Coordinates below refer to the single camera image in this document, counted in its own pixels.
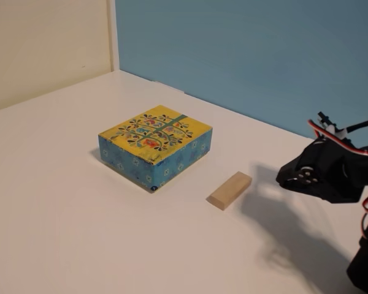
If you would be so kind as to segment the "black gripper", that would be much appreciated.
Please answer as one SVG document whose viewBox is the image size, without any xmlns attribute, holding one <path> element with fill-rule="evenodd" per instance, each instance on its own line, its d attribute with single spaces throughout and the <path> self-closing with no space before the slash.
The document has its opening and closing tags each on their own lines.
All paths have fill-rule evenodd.
<svg viewBox="0 0 368 294">
<path fill-rule="evenodd" d="M 367 156 L 319 138 L 301 152 L 296 163 L 284 165 L 276 181 L 286 190 L 330 203 L 356 203 L 366 185 L 358 173 L 367 161 Z"/>
</svg>

